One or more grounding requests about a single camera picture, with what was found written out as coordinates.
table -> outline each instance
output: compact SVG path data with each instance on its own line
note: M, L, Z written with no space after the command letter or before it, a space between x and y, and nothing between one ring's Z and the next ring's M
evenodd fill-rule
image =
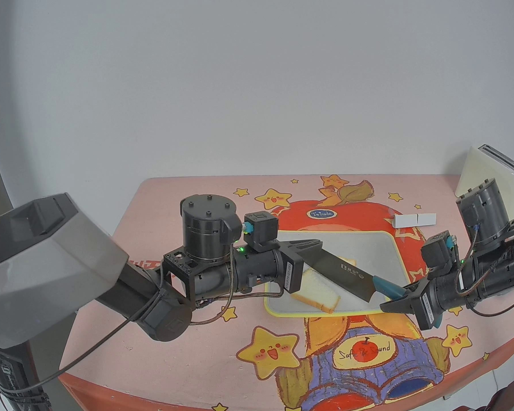
M154 178L139 187L114 239L135 264L157 266L182 244L181 199L218 194L233 199L242 218L271 211L283 230L387 231L416 280L426 275L419 253L425 237L449 229L462 251L470 245L455 205L457 181L441 175ZM395 213L419 212L437 213L437 224L392 228ZM514 290L481 302L480 309L494 312L513 302ZM220 308L212 304L194 319ZM96 301L81 308L62 366L122 320ZM415 324L412 316L382 313L276 318L262 299L238 300L222 319L190 327L171 343L153 341L129 324L60 379L88 411L406 411L458 390L514 353L514 310L485 319L457 308L444 314L439 329L421 332ZM356 361L350 348L362 345L365 335L384 344L377 359ZM276 347L266 351L266 363L257 358L261 348Z

cartoon character illustration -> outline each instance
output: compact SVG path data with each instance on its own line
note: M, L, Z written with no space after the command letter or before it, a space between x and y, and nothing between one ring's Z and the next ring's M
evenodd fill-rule
M262 202L265 205L265 210L274 209L274 207L289 207L288 199L292 194L281 194L273 188L269 188L264 195L255 197L255 201Z
M295 201L273 210L282 230L386 231L391 233L412 280L426 275L415 227L394 229L399 214L369 202L370 182L351 185L338 175L322 176L322 201ZM449 371L453 346L424 339L402 314L305 319L306 357L296 368L278 367L276 383L287 408L302 411L361 410L424 391Z
M280 398L302 411L367 409L437 385L449 371L441 338L403 314L305 319L306 358L276 373Z
M367 180L349 185L349 182L339 178L339 175L322 176L324 187L318 191L326 198L316 204L318 207L330 207L347 202L361 202L373 197L375 190Z
M443 340L442 346L451 349L455 358L460 355L462 349L472 347L472 341L468 338L468 326L459 329L447 325L446 333L447 337Z
M236 357L255 366L259 380L268 379L280 367L296 368L301 365L294 349L298 335L276 335L264 327L253 329L252 342L241 349Z

yellow star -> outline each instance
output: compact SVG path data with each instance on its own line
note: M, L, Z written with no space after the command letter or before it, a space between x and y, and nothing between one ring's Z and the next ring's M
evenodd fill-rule
M212 407L212 409L214 409L215 411L226 411L228 409L228 407L224 407L221 402L219 402L217 404L217 406L215 407Z
M249 192L246 188L236 188L236 192L233 192L233 194L241 198L242 196L249 195Z
M409 275L413 278L413 282L417 281L417 276L421 276L421 277L425 276L422 268L418 271L410 271Z
M274 209L274 207L282 206L289 207L288 199L292 197L292 194L281 194L273 188L269 188L264 195L257 196L255 201L262 202L265 204L265 210Z
M297 368L301 365L294 353L297 342L298 335L275 335L257 326L253 329L252 343L236 353L236 357L253 364L257 378L265 380L277 368Z
M389 192L389 199L394 200L396 202L400 202L403 200L403 198L399 194L391 194L390 192Z
M229 307L225 313L223 315L221 315L221 317L223 317L223 319L225 320L225 323L229 320L229 319L237 319L238 316L236 315L235 313L236 311L236 308L233 306L233 307Z
M342 188L343 186L346 186L348 181L343 180L339 175L329 175L329 176L320 176L322 179L322 182L324 184L324 187L327 186L333 186L334 188Z
M468 326L458 329L447 325L447 337L442 341L442 346L450 348L455 358L459 356L462 349L472 347L472 341L468 339Z
M456 306L456 307L452 307L451 309L448 309L449 312L453 312L455 314L455 317L458 317L459 316L459 313L463 310L462 307L460 306Z

